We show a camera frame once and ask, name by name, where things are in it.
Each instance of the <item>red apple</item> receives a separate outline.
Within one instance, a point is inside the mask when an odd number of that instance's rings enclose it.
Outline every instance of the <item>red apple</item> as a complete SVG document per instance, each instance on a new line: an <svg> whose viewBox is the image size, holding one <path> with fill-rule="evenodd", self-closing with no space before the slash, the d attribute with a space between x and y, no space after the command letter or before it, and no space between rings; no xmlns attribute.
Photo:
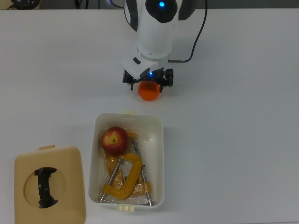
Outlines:
<svg viewBox="0 0 299 224"><path fill-rule="evenodd" d="M111 127L102 136L102 147L106 153L111 155L123 154L129 147L130 139L125 129Z"/></svg>

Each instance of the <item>metal rod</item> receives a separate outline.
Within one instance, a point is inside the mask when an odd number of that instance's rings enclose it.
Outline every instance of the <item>metal rod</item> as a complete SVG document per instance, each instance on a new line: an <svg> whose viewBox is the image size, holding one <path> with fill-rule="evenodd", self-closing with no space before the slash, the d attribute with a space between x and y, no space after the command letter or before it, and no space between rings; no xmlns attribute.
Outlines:
<svg viewBox="0 0 299 224"><path fill-rule="evenodd" d="M108 201L108 200L105 200L105 199L103 199L103 201L104 201L104 202L111 203L111 204L118 204L118 203L116 203L116 202Z"/></svg>
<svg viewBox="0 0 299 224"><path fill-rule="evenodd" d="M113 171L113 173L112 173L112 175L111 175L111 178L110 178L110 180L109 180L109 182L108 182L108 185L111 185L111 184L112 184L112 181L114 180L114 177L115 177L115 175L116 175L116 173L117 173L117 171L118 171L118 168L119 168L120 165L121 165L121 161L122 161L122 158L119 158L118 161L117 161L117 164L116 164L116 166L115 166L115 168L114 168L114 171ZM100 203L103 203L105 196L106 196L106 193L103 193L103 196L102 196L102 198L101 198L101 200L100 200Z"/></svg>
<svg viewBox="0 0 299 224"><path fill-rule="evenodd" d="M138 155L138 156L140 157L140 152L139 152L139 148L138 148L138 143L136 142L135 139L132 140L132 143L133 143L133 145L134 145L134 149L135 149L135 153L136 153L136 155ZM143 181L143 182L146 182L146 177L145 177L145 173L144 173L143 167L144 167L144 166L141 167L141 177L142 177L142 181ZM149 206L153 206L153 203L152 203L152 201L151 201L151 197L150 197L149 192L146 192L145 195L146 195L146 198L147 198L147 200L148 200L148 205L149 205Z"/></svg>

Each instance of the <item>yellow c-clamp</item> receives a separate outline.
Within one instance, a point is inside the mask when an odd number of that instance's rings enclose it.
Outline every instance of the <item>yellow c-clamp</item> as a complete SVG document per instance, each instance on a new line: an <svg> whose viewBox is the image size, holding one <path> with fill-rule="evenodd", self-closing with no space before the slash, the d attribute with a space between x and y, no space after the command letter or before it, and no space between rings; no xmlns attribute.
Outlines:
<svg viewBox="0 0 299 224"><path fill-rule="evenodd" d="M114 177L117 173L118 168L120 167L122 160L127 160L127 161L131 162L132 168L131 168L130 173L125 181L125 184L122 186L121 189L117 189L115 187L112 187L111 183L114 180ZM104 193L100 200L100 203L102 203L104 201L106 194L112 195L119 199L125 199L125 198L129 197L130 194L132 193L132 191L134 190L134 187L138 180L141 168L142 168L142 161L138 155L132 154L132 153L120 155L109 182L107 184L105 184L103 187L102 191Z"/></svg>

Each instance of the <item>container lid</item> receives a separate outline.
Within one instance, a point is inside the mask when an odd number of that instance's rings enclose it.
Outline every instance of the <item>container lid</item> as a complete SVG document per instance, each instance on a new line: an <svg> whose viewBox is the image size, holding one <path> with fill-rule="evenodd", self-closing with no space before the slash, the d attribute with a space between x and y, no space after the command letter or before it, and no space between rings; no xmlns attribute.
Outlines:
<svg viewBox="0 0 299 224"><path fill-rule="evenodd" d="M79 150L50 146L19 155L14 164L14 213L16 224L83 224Z"/></svg>

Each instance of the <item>table surface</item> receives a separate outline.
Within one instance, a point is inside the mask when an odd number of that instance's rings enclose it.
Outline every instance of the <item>table surface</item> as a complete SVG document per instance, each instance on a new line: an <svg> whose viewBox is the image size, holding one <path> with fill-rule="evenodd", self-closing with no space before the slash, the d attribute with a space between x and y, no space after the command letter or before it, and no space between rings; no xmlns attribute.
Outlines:
<svg viewBox="0 0 299 224"><path fill-rule="evenodd" d="M187 59L204 11L180 21L171 59ZM209 10L193 59L142 101L123 84L137 41L121 10L0 13L0 217L14 223L14 160L40 146L81 151L86 224L299 221L299 11ZM153 211L88 196L98 115L157 115L165 198Z"/></svg>

